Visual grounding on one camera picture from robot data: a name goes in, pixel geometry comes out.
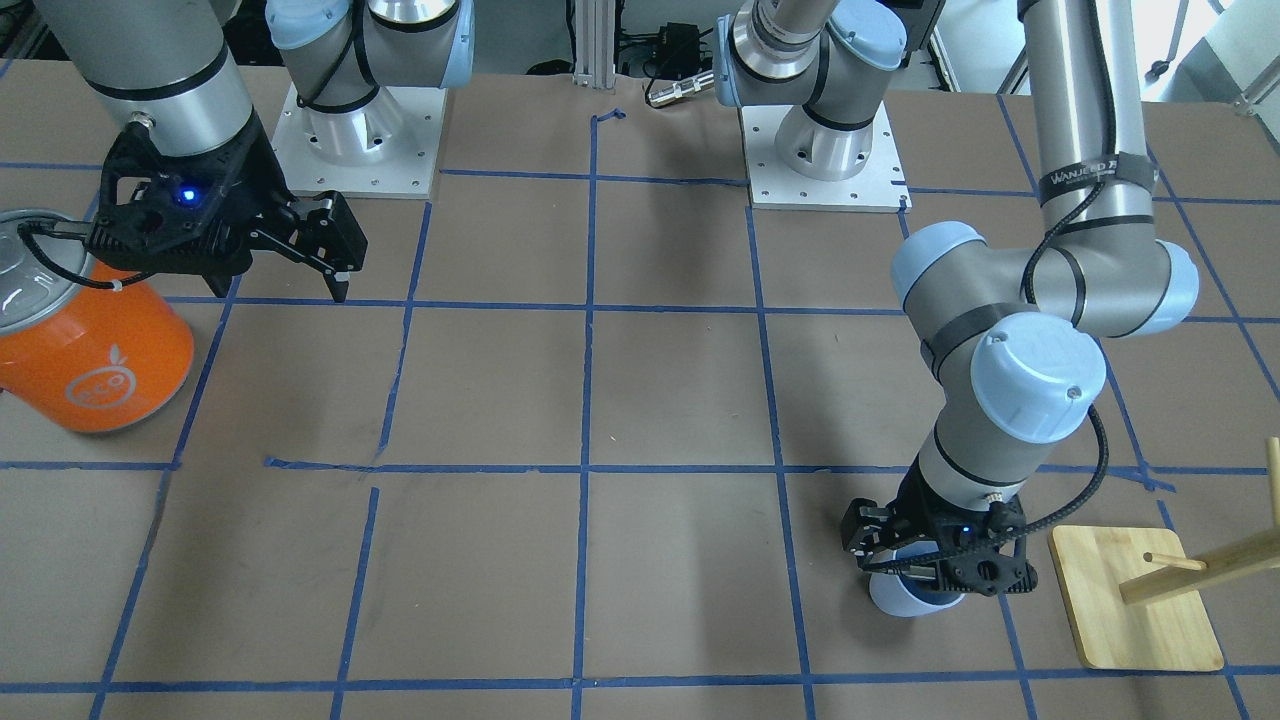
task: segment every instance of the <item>wooden stand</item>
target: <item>wooden stand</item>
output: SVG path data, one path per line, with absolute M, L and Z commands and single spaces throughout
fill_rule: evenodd
M 1267 441 L 1277 527 L 1196 557 L 1172 530 L 1060 525 L 1050 534 L 1080 662 L 1100 670 L 1222 667 L 1199 589 L 1280 561 L 1280 439 Z M 1164 568 L 1152 571 L 1152 565 Z

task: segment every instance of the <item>white logo on orange container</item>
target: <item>white logo on orange container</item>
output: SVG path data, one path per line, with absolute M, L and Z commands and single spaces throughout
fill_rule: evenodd
M 72 405 L 90 410 L 106 410 L 124 404 L 138 388 L 138 378 L 133 370 L 124 366 L 128 357 L 120 355 L 120 347 L 111 346 L 111 364 L 84 373 L 67 386 L 67 400 Z

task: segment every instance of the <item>blue grid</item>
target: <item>blue grid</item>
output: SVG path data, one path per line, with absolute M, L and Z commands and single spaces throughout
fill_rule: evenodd
M 0 68 L 0 77 L 3 77 L 10 63 L 5 63 Z M 1001 111 L 1005 115 L 1006 123 L 1009 126 L 1010 136 L 1016 147 L 1019 156 L 1024 164 L 1024 169 L 1028 173 L 1028 179 L 1030 181 L 1032 188 L 1036 187 L 1034 176 L 1030 172 L 1029 163 L 1027 163 L 1025 152 L 1023 151 L 1021 142 L 1012 127 L 1011 119 L 1009 118 L 1007 109 L 1005 108 L 1004 100 L 997 97 Z M 138 566 L 131 584 L 128 597 L 125 598 L 124 610 L 122 611 L 122 618 L 118 624 L 115 637 L 111 643 L 111 650 L 109 652 L 102 676 L 99 682 L 90 683 L 0 683 L 0 694 L 24 694 L 24 693 L 73 693 L 73 694 L 92 694 L 93 705 L 90 714 L 91 720 L 97 719 L 101 715 L 102 703 L 108 694 L 113 693 L 166 693 L 166 692 L 264 692 L 264 693 L 278 693 L 278 692 L 332 692 L 333 693 L 333 707 L 332 719 L 340 717 L 342 701 L 344 694 L 352 692 L 384 692 L 384 691 L 453 691 L 453 689 L 564 689 L 572 692 L 572 717 L 577 720 L 581 716 L 581 691 L 584 688 L 636 688 L 636 687 L 735 687 L 735 685 L 799 685 L 804 691 L 806 717 L 814 719 L 817 712 L 814 710 L 813 702 L 813 688 L 815 685 L 833 685 L 833 684 L 882 684 L 882 683 L 974 683 L 974 682 L 1018 682 L 1023 688 L 1024 701 L 1027 705 L 1027 714 L 1029 719 L 1037 719 L 1037 711 L 1034 705 L 1034 698 L 1030 692 L 1030 682 L 1033 680 L 1053 680 L 1053 679 L 1083 679 L 1083 678 L 1132 678 L 1132 676 L 1178 676 L 1179 673 L 1155 673 L 1155 671 L 1097 671 L 1097 670 L 1083 670 L 1078 667 L 1068 669 L 1029 669 L 1023 662 L 1021 650 L 1018 639 L 1018 630 L 1014 623 L 1012 612 L 1006 598 L 1000 598 L 1001 611 L 1005 620 L 1006 632 L 1010 642 L 1010 651 L 1014 659 L 1014 670 L 996 670 L 996 671 L 920 671 L 920 673 L 850 673 L 850 674 L 814 674 L 810 671 L 808 661 L 808 642 L 805 638 L 804 629 L 804 614 L 803 603 L 800 601 L 799 582 L 796 578 L 795 569 L 795 551 L 791 536 L 790 524 L 790 511 L 787 505 L 787 492 L 786 492 L 786 475 L 791 473 L 815 473 L 815 471 L 832 471 L 832 473 L 849 473 L 849 474 L 900 474 L 906 470 L 905 466 L 803 466 L 803 465 L 786 465 L 782 459 L 781 441 L 780 441 L 780 427 L 777 419 L 777 406 L 773 392 L 773 377 L 772 377 L 772 363 L 769 357 L 769 343 L 768 343 L 768 318 L 771 315 L 896 315 L 901 316 L 900 310 L 888 309 L 838 309 L 838 307 L 768 307 L 764 304 L 762 281 L 760 281 L 760 266 L 759 256 L 755 246 L 755 232 L 754 232 L 754 217 L 751 215 L 750 208 L 746 209 L 748 213 L 748 234 L 751 250 L 751 269 L 753 279 L 755 283 L 755 306 L 733 306 L 733 307 L 705 307 L 705 306 L 631 306 L 631 305 L 611 305 L 611 306 L 598 306 L 594 304 L 594 243 L 595 243 L 595 208 L 596 208 L 596 188 L 600 182 L 631 182 L 631 183 L 662 183 L 662 184 L 724 184 L 724 186 L 745 186 L 744 181 L 723 179 L 723 178 L 694 178 L 694 179 L 680 179 L 680 178 L 644 178 L 644 177 L 630 177 L 630 176 L 602 176 L 598 173 L 598 137 L 596 126 L 600 122 L 612 118 L 623 118 L 625 115 L 621 110 L 616 110 L 604 117 L 591 118 L 591 172 L 589 174 L 557 174 L 557 173 L 508 173 L 508 172 L 490 172 L 490 170 L 461 170 L 461 169 L 445 169 L 442 170 L 443 174 L 467 174 L 467 176 L 483 176 L 483 177 L 522 177 L 522 178 L 554 178 L 554 179 L 581 179 L 589 183 L 590 188 L 590 222 L 589 222 L 589 237 L 588 237 L 588 297 L 582 305 L 573 304 L 557 304 L 557 305 L 539 305 L 539 304 L 521 304 L 521 302 L 436 302 L 436 301 L 420 301 L 416 300 L 416 286 L 417 278 L 421 269 L 428 225 L 430 220 L 430 204 L 425 205 L 422 225 L 420 231 L 419 247 L 413 265 L 413 275 L 411 278 L 410 290 L 407 297 L 403 302 L 401 301 L 379 301 L 379 300 L 352 300 L 348 302 L 349 306 L 379 306 L 379 307 L 402 307 L 404 311 L 403 320 L 403 345 L 401 348 L 399 363 L 397 365 L 396 379 L 393 387 L 388 395 L 387 414 L 384 420 L 384 429 L 379 442 L 379 452 L 385 448 L 390 438 L 392 421 L 394 418 L 396 406 L 396 392 L 398 386 L 398 379 L 403 370 L 404 351 L 408 342 L 410 328 L 412 323 L 412 311 L 419 307 L 471 307 L 471 309 L 513 309 L 513 310 L 566 310 L 566 311 L 585 311 L 586 313 L 586 346 L 584 356 L 584 388 L 582 388 L 582 450 L 581 450 L 581 462 L 580 465 L 340 465 L 340 464 L 319 464 L 319 462 L 305 462 L 305 461 L 288 461 L 280 459 L 268 459 L 266 465 L 270 468 L 283 469 L 283 470 L 321 470 L 321 469 L 338 469 L 349 470 L 358 473 L 419 473 L 419 474 L 435 474 L 435 473 L 526 473 L 531 470 L 540 470 L 547 473 L 579 473 L 580 474 L 580 511 L 579 511 L 579 557 L 577 557 L 577 587 L 575 592 L 576 597 L 576 611 L 575 611 L 575 651 L 573 651 L 573 674 L 571 678 L 531 678 L 531 679 L 399 679 L 399 680 L 348 680 L 347 669 L 349 666 L 351 655 L 353 651 L 353 644 L 356 639 L 356 626 L 358 623 L 360 605 L 364 591 L 365 571 L 369 562 L 369 555 L 371 551 L 371 541 L 374 533 L 374 524 L 376 520 L 378 510 L 378 489 L 372 488 L 370 492 L 367 516 L 365 524 L 365 532 L 360 547 L 360 557 L 356 570 L 356 579 L 352 591 L 352 602 L 348 612 L 347 628 L 344 633 L 342 660 L 338 670 L 338 675 L 334 680 L 315 680 L 315 682 L 283 682 L 283 683 L 257 683 L 250 680 L 229 680 L 229 682 L 175 682 L 175 683 L 156 683 L 156 682 L 115 682 L 114 671 L 115 664 L 119 659 L 120 650 L 123 648 L 124 639 L 128 634 L 129 621 L 132 619 L 133 609 L 137 602 L 138 592 L 141 591 L 146 569 L 150 561 L 150 552 L 152 550 L 156 532 L 159 529 L 159 521 L 164 510 L 164 501 L 168 493 L 169 483 L 172 475 L 182 465 L 182 455 L 186 448 L 187 441 L 189 438 L 192 424 L 198 414 L 200 402 L 205 392 L 205 387 L 209 380 L 214 361 L 216 359 L 223 333 L 227 328 L 230 313 L 237 305 L 330 305 L 324 300 L 307 300 L 307 299 L 266 299 L 266 297 L 239 297 L 238 287 L 239 282 L 232 286 L 232 291 L 225 300 L 219 299 L 206 299 L 206 297 L 170 297 L 172 302 L 178 304 L 220 304 L 223 305 L 221 316 L 219 319 L 218 328 L 214 334 L 212 343 L 206 355 L 205 364 L 201 369 L 200 378 L 196 383 L 196 389 L 192 401 L 188 406 L 187 416 L 183 421 L 182 432 L 177 447 L 173 454 L 170 462 L 97 462 L 97 461 L 83 461 L 83 462 L 45 462 L 45 461 L 22 461 L 22 460 L 0 460 L 0 469 L 37 469 L 37 470 L 61 470 L 61 469 L 84 469 L 84 470 L 101 470 L 101 471 L 125 471 L 125 470 L 146 470 L 146 471 L 160 471 L 161 478 L 156 491 L 156 507 L 154 514 L 154 521 L 148 530 L 146 542 L 140 556 Z M 97 170 L 97 165 L 77 165 L 77 164 L 46 164 L 46 163 L 0 163 L 0 168 L 12 169 L 41 169 L 41 170 Z M 1277 324 L 1280 319 L 1277 318 L 1247 318 L 1242 316 L 1236 309 L 1228 290 L 1219 277 L 1216 269 L 1210 260 L 1208 252 L 1204 246 L 1199 242 L 1196 229 L 1188 218 L 1184 205 L 1185 204 L 1219 204 L 1219 205 L 1280 205 L 1280 200 L 1233 200 L 1233 199 L 1208 199 L 1208 197 L 1179 197 L 1169 178 L 1161 173 L 1162 182 L 1169 190 L 1170 197 L 1156 199 L 1157 202 L 1172 202 L 1187 225 L 1193 241 L 1196 242 L 1197 250 L 1201 254 L 1202 260 L 1208 268 L 1213 281 L 1228 304 L 1230 316 L 1226 318 L 1192 318 L 1189 322 L 1197 323 L 1226 323 L 1235 324 L 1244 340 L 1247 341 L 1258 366 L 1271 384 L 1272 391 L 1280 397 L 1280 392 L 1276 389 L 1276 383 L 1267 368 L 1261 352 L 1257 350 L 1256 343 L 1249 334 L 1248 327 L 1252 324 Z M 972 195 L 972 196 L 1007 196 L 1007 197 L 1036 197 L 1034 191 L 974 191 L 965 188 L 929 188 L 929 187 L 911 187 L 913 192 L 919 193 L 952 193 L 952 195 Z M 904 213 L 899 214 L 899 219 L 902 227 L 904 236 L 908 232 L 906 217 Z M 591 391 L 591 332 L 593 332 L 593 315 L 596 310 L 609 310 L 609 311 L 634 311 L 634 313 L 733 313 L 733 314 L 756 314 L 760 332 L 762 343 L 762 361 L 763 361 L 763 375 L 767 386 L 767 396 L 769 404 L 769 420 L 771 420 L 771 434 L 774 450 L 774 462 L 773 465 L 695 465 L 695 466 L 680 466 L 680 465 L 593 465 L 589 457 L 589 441 L 590 441 L 590 391 Z M 1137 433 L 1133 429 L 1132 419 L 1129 418 L 1128 409 L 1124 404 L 1123 393 L 1120 392 L 1119 382 L 1115 375 L 1108 377 L 1112 391 L 1120 404 L 1120 411 L 1125 420 L 1126 432 L 1129 439 L 1134 447 L 1135 455 L 1138 457 L 1137 466 L 1119 466 L 1115 468 L 1112 474 L 1116 477 L 1123 477 L 1134 482 L 1143 483 L 1148 489 L 1165 489 L 1170 492 L 1176 492 L 1174 486 L 1157 479 L 1151 478 L 1151 473 L 1156 474 L 1201 474 L 1201 475 L 1262 475 L 1265 469 L 1257 466 L 1244 466 L 1244 468 L 1181 468 L 1181 466 L 1151 466 L 1144 460 L 1140 447 L 1138 445 Z M 1061 473 L 1076 473 L 1087 474 L 1092 471 L 1092 468 L 1085 466 L 1062 466 L 1062 465 L 1046 465 L 1042 468 L 1044 471 L 1061 471 Z M 584 647 L 584 633 L 585 633 L 585 602 L 586 602 L 586 552 L 588 552 L 588 497 L 589 497 L 589 475 L 590 473 L 773 473 L 777 478 L 778 484 L 778 498 L 780 510 L 782 512 L 782 528 L 783 528 L 783 541 L 786 548 L 786 561 L 788 571 L 788 584 L 792 601 L 792 612 L 796 630 L 797 651 L 801 671 L 799 674 L 771 674 L 771 675 L 700 675 L 700 676 L 628 676 L 628 678 L 586 678 L 582 671 L 582 647 Z M 1156 500 L 1157 506 L 1165 518 L 1169 527 L 1172 527 L 1172 521 L 1169 516 L 1167 507 L 1162 500 Z M 1243 697 L 1239 693 L 1239 688 L 1235 683 L 1235 678 L 1240 675 L 1276 675 L 1280 674 L 1280 665 L 1228 665 L 1221 673 L 1226 679 L 1233 697 L 1235 698 L 1240 717 L 1248 719 L 1249 714 L 1244 706 Z

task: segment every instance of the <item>orange container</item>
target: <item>orange container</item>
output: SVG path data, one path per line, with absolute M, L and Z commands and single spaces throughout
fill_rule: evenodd
M 0 388 L 69 430 L 115 430 L 147 418 L 191 372 L 191 329 L 146 283 L 91 290 L 45 269 L 14 229 L 33 218 L 67 219 L 0 213 Z M 76 241 L 37 242 L 81 275 L 128 275 L 96 263 Z

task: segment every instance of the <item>white mounting plate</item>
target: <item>white mounting plate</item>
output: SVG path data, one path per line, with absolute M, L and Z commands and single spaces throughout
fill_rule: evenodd
M 911 209 L 906 176 L 882 102 L 872 122 L 872 152 L 860 173 L 847 181 L 819 181 L 792 170 L 778 156 L 773 138 L 790 105 L 742 108 L 742 145 L 751 179 L 751 205 L 780 210 L 836 210 L 845 213 L 897 213 Z
M 407 145 L 416 151 L 390 155 L 372 165 L 335 165 L 320 158 L 310 142 L 297 91 L 289 86 L 284 109 L 271 136 L 271 147 L 284 168 L 289 191 L 315 195 L 337 190 L 347 197 L 392 197 L 429 200 L 435 179 L 435 161 L 444 129 L 447 91 L 435 87 L 389 87 L 404 109 L 406 122 L 413 133 Z

